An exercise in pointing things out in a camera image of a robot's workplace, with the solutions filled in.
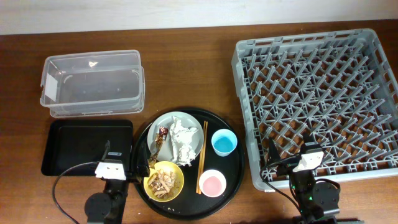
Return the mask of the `white napkin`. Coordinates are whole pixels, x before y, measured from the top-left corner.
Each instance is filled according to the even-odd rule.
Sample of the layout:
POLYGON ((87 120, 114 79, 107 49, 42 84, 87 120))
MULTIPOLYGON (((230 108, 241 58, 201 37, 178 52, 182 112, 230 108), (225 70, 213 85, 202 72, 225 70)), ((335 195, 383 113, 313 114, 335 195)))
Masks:
POLYGON ((171 161, 178 166, 191 166, 190 162, 196 157, 196 152, 190 144, 198 128, 185 128, 180 118, 173 116, 172 119, 174 122, 169 129, 173 152, 171 161))

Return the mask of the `blue plastic cup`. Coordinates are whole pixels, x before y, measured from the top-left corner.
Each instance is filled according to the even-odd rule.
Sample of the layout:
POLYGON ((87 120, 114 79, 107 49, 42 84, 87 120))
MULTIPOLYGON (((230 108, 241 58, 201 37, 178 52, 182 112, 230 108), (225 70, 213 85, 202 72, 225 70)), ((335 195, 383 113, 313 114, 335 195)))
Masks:
POLYGON ((218 156, 226 157, 236 149, 238 139, 232 130, 219 129, 212 135, 211 144, 218 156))

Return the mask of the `pink plastic cup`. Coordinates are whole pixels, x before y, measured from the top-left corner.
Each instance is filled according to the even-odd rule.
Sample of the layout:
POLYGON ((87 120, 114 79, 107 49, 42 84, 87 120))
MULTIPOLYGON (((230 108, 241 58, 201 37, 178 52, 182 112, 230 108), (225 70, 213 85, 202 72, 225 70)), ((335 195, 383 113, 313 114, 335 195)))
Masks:
POLYGON ((206 170, 200 176, 199 188, 207 197, 219 197, 226 190, 226 178, 218 170, 206 170))

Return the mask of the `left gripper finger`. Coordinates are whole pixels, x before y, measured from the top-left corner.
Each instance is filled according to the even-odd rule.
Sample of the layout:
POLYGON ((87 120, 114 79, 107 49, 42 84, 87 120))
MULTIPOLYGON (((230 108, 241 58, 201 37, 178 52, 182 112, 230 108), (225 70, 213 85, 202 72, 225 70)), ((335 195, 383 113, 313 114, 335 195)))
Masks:
POLYGON ((105 144, 105 151, 104 151, 104 154, 103 154, 103 156, 102 156, 102 158, 101 158, 102 161, 104 161, 104 160, 106 159, 109 150, 110 150, 110 141, 107 141, 106 144, 105 144))
POLYGON ((137 145, 136 161, 136 175, 138 177, 149 177, 150 168, 147 156, 147 146, 144 143, 139 143, 137 145))

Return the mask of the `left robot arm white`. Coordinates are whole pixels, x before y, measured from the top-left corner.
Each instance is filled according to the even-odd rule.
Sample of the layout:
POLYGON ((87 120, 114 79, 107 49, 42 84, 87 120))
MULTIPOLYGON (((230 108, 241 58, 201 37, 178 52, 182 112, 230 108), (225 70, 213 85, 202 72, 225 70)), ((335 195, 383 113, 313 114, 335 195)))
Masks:
POLYGON ((85 203, 88 223, 121 223, 130 184, 141 184, 149 176, 147 149, 132 146, 112 148, 97 162, 95 177, 105 181, 104 190, 91 195, 85 203))

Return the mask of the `yellow bowl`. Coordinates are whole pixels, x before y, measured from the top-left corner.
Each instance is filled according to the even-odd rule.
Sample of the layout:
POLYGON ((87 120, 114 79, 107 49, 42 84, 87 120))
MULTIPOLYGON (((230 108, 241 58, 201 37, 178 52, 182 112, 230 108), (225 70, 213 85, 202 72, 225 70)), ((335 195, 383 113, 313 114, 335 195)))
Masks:
POLYGON ((156 202, 169 202, 173 199, 175 199, 180 192, 183 189, 183 185, 184 185, 184 176, 183 176, 183 172, 181 170, 181 168, 179 168, 179 166, 177 166, 176 164, 169 162, 169 161, 161 161, 161 162, 156 162, 154 169, 150 169, 150 176, 149 177, 145 177, 144 178, 144 190, 146 192, 146 194, 149 196, 149 198, 151 198, 152 200, 155 200, 156 202), (170 197, 168 199, 160 199, 160 198, 156 198, 153 193, 151 192, 147 182, 149 180, 149 177, 151 177, 153 174, 156 173, 157 170, 164 170, 164 171, 172 171, 176 174, 177 176, 177 180, 176 180, 176 187, 177 190, 175 191, 175 195, 173 197, 170 197))

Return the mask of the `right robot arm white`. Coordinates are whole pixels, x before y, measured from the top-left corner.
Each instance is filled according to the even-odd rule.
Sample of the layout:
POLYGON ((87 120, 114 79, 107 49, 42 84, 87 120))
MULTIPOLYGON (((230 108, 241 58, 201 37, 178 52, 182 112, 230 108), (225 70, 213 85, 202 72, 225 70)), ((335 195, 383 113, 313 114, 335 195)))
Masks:
POLYGON ((289 177, 289 199, 300 215, 294 223, 337 223, 340 212, 338 202, 341 187, 329 179, 316 179, 313 171, 321 164, 325 149, 313 137, 303 135, 300 151, 290 157, 281 158, 272 138, 269 138, 267 164, 262 170, 276 168, 277 176, 289 177))

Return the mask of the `brown snack wrapper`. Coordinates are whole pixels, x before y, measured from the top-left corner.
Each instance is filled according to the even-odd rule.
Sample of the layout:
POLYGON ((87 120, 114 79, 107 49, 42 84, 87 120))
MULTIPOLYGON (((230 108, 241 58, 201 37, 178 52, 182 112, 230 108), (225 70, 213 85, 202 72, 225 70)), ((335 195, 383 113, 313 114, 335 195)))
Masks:
POLYGON ((155 135, 154 148, 151 151, 150 158, 148 159, 148 164, 151 169, 154 169, 161 147, 167 139, 168 132, 169 130, 166 127, 159 126, 158 132, 155 135))

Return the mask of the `food scraps and shells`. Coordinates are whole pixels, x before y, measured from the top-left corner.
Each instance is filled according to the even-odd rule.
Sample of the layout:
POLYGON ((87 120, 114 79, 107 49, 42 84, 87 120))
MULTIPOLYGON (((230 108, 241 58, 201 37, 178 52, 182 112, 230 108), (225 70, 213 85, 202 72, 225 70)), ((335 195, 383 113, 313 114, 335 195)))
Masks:
POLYGON ((168 199, 175 195, 176 180, 177 176, 174 172, 160 169, 149 177, 147 184, 156 198, 168 199))

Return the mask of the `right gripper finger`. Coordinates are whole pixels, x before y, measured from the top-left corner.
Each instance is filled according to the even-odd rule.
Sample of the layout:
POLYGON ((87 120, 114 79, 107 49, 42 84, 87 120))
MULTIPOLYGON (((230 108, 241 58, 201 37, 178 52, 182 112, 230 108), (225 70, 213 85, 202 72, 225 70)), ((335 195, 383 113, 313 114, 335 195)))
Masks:
POLYGON ((269 138, 269 148, 267 153, 267 166, 277 164, 280 161, 280 155, 278 153, 277 147, 272 138, 269 138))
POLYGON ((325 149, 309 134, 303 134, 303 144, 300 147, 300 154, 311 154, 325 152, 325 149))

